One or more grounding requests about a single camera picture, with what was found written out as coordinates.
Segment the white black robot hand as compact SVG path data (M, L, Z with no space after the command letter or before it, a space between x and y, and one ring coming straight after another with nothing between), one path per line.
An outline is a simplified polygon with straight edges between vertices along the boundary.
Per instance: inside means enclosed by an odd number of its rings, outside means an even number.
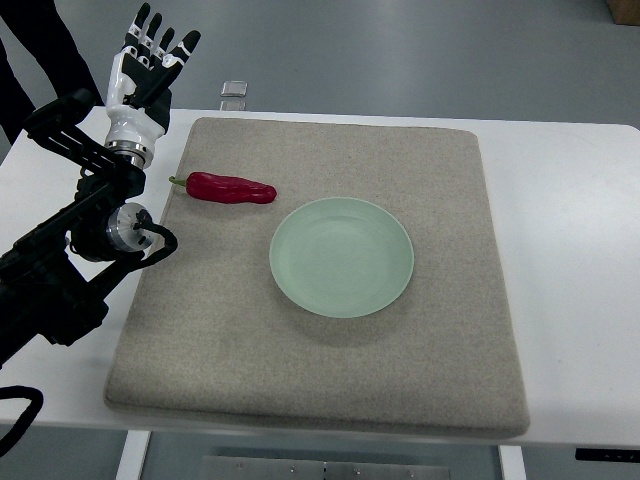
M155 144L170 123L171 85L194 52L201 34L189 32L174 42L175 31L160 33L162 15L143 3L114 56L106 97L110 129L105 146L150 165Z

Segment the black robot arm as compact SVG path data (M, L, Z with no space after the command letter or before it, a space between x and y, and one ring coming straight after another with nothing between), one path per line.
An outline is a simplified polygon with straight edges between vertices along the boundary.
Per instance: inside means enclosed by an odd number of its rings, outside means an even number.
M133 203L146 175L78 125L95 104L86 89L36 110L30 139L81 168L74 200L1 257L1 360L34 337L70 346L102 324L107 296L178 247L175 235Z

